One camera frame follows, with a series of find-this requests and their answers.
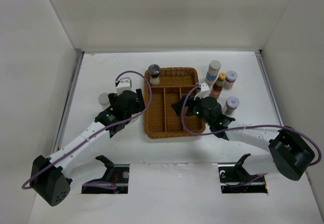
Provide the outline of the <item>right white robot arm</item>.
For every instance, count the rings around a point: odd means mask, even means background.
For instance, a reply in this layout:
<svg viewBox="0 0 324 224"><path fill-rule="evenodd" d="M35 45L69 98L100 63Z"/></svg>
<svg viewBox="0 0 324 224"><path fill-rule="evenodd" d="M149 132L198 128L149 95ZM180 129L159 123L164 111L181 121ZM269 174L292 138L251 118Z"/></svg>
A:
<svg viewBox="0 0 324 224"><path fill-rule="evenodd" d="M315 153L292 128L276 126L253 127L223 114L221 104L213 97L184 97L172 104L178 116L186 109L187 116L196 116L206 123L218 138L243 142L265 151L262 155L245 154L237 162L236 178L247 181L253 175L280 173L298 181L311 165Z"/></svg>

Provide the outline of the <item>black-cap white spice jar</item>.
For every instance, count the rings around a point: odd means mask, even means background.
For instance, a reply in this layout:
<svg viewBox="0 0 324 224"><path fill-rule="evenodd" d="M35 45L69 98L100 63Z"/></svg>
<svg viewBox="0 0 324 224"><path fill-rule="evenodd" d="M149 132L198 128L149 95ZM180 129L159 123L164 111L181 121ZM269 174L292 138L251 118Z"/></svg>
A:
<svg viewBox="0 0 324 224"><path fill-rule="evenodd" d="M132 117L131 117L131 122L135 122L135 121L137 121L138 120L138 116L137 115L133 115Z"/></svg>

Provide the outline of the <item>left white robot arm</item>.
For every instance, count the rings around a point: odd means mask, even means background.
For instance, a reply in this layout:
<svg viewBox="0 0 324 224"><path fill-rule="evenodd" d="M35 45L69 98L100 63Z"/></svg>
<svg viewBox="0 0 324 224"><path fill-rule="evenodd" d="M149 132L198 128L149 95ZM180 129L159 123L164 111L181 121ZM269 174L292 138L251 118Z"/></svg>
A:
<svg viewBox="0 0 324 224"><path fill-rule="evenodd" d="M40 155L33 160L31 177L24 187L32 188L50 206L57 206L67 197L73 181L70 173L77 166L99 160L105 165L97 169L97 178L104 183L113 179L113 163L100 152L103 146L99 138L112 138L143 114L146 107L141 89L110 93L108 99L110 106L76 139L48 157Z"/></svg>

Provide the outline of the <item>clear-lid white spice jar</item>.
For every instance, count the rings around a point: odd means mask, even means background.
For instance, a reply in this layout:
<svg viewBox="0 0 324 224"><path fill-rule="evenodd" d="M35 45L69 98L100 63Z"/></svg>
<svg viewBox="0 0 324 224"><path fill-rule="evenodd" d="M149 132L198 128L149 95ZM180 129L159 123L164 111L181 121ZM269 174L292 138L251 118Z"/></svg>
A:
<svg viewBox="0 0 324 224"><path fill-rule="evenodd" d="M151 86L159 86L160 85L160 67L157 64L152 64L148 67L149 72L149 82Z"/></svg>

